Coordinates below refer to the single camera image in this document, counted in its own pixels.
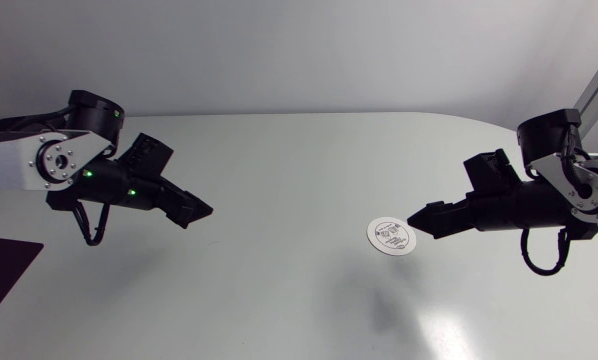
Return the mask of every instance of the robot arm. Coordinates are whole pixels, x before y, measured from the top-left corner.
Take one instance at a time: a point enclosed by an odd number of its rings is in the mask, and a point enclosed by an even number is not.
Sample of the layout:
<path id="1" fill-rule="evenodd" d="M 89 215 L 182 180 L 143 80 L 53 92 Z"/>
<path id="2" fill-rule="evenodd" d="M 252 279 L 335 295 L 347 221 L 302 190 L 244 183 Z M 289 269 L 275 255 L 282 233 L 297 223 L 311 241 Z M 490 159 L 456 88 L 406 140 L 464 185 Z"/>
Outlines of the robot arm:
<path id="1" fill-rule="evenodd" d="M 0 188 L 48 191 L 46 202 L 75 215 L 88 245 L 101 242 L 111 205 L 159 208 L 184 229 L 210 215 L 210 206 L 161 176 L 173 150 L 160 141 L 140 134 L 121 157 L 108 159 L 123 119 L 119 105 L 75 90 L 64 110 L 0 120 Z M 94 238 L 79 200 L 103 204 Z"/>
<path id="2" fill-rule="evenodd" d="M 598 154 L 581 148 L 580 124 L 574 109 L 524 122 L 517 136 L 532 181 L 519 179 L 503 150 L 479 154 L 464 162 L 474 191 L 455 204 L 429 203 L 408 223 L 435 239 L 472 228 L 523 229 L 521 248 L 528 266 L 540 275 L 557 273 L 570 240 L 592 239 L 598 232 Z M 528 255 L 529 229 L 554 226 L 564 227 L 559 261 L 551 270 L 540 269 Z"/>

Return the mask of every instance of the white coaster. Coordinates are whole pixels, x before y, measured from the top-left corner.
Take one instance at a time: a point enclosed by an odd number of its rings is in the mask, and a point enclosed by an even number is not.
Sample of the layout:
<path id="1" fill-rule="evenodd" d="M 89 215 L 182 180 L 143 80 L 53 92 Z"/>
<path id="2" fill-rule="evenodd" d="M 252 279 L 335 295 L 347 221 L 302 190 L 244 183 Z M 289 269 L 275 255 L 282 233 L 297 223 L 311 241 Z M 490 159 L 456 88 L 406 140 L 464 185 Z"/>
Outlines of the white coaster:
<path id="1" fill-rule="evenodd" d="M 415 232 L 404 221 L 382 217 L 368 224 L 368 240 L 377 250 L 388 255 L 406 255 L 417 245 Z"/>

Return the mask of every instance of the white table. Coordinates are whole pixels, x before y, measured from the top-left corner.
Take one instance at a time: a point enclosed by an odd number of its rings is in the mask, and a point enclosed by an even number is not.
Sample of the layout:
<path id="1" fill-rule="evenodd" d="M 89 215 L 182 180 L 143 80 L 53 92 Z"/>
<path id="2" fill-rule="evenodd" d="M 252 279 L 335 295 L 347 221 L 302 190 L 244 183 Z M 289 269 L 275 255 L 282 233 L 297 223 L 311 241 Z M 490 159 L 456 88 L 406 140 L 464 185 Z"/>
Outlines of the white table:
<path id="1" fill-rule="evenodd" d="M 0 359 L 598 359 L 598 235 L 526 268 L 520 231 L 372 248 L 374 218 L 471 191 L 462 162 L 514 132 L 420 114 L 129 118 L 215 208 L 178 228 L 114 207 L 86 246 L 42 192 L 0 190 L 0 237 L 46 247 L 0 306 Z M 99 205 L 88 206 L 96 220 Z M 536 263 L 556 229 L 533 231 Z"/>

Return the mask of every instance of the black cable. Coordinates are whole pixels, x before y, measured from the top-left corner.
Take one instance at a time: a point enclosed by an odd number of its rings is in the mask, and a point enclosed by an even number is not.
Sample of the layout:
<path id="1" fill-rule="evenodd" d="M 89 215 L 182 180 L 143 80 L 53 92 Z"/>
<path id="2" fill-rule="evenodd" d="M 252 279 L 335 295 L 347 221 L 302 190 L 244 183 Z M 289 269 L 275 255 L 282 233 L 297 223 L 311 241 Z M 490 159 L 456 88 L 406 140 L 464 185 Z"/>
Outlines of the black cable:
<path id="1" fill-rule="evenodd" d="M 590 154 L 588 154 L 584 149 L 575 147 L 575 154 L 583 156 L 586 160 L 592 159 Z"/>
<path id="2" fill-rule="evenodd" d="M 555 264 L 555 267 L 552 269 L 542 269 L 537 265 L 532 263 L 530 260 L 530 254 L 528 254 L 528 235 L 530 234 L 529 229 L 524 229 L 521 233 L 521 255 L 523 256 L 523 260 L 526 262 L 526 265 L 532 270 L 535 274 L 539 274 L 541 276 L 550 276 L 554 275 L 561 270 L 562 267 L 566 265 L 566 259 L 568 259 L 568 251 L 570 250 L 570 238 L 566 232 L 566 229 L 559 230 L 559 236 L 557 238 L 557 248 L 559 249 L 559 260 Z"/>
<path id="3" fill-rule="evenodd" d="M 564 136 L 563 150 L 561 151 L 561 169 L 566 179 L 572 185 L 580 197 L 587 199 L 592 195 L 592 187 L 583 183 L 575 173 L 575 131 L 574 125 L 570 125 Z"/>
<path id="4" fill-rule="evenodd" d="M 533 174 L 530 169 L 526 169 L 526 175 L 532 180 L 539 180 L 541 178 L 541 176 Z"/>
<path id="5" fill-rule="evenodd" d="M 72 209 L 72 213 L 77 220 L 77 224 L 79 225 L 79 229 L 81 229 L 83 238 L 86 240 L 86 244 L 90 246 L 97 246 L 101 243 L 101 240 L 103 240 L 103 234 L 106 231 L 106 222 L 108 222 L 109 212 L 110 204 L 103 204 L 103 207 L 101 208 L 101 214 L 99 215 L 99 225 L 97 225 L 95 228 L 95 237 L 92 238 L 90 234 L 90 222 L 88 221 L 86 209 L 83 207 L 82 203 L 77 202 L 75 208 Z"/>

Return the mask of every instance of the silver metal bracket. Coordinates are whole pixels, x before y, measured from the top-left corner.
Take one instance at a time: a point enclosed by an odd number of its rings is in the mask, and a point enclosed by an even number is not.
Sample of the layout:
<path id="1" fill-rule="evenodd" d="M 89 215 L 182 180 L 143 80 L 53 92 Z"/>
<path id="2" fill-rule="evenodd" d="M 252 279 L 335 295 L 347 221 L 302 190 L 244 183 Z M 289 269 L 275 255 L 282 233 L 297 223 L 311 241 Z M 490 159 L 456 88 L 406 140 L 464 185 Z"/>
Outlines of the silver metal bracket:
<path id="1" fill-rule="evenodd" d="M 559 154 L 535 160 L 530 166 L 572 205 L 572 215 L 581 221 L 598 223 L 598 154 L 591 154 L 590 160 L 574 164 L 576 176 L 592 188 L 591 196 L 585 199 L 579 196 L 564 175 Z"/>
<path id="2" fill-rule="evenodd" d="M 0 188 L 64 190 L 109 145 L 90 131 L 45 132 L 0 142 Z"/>

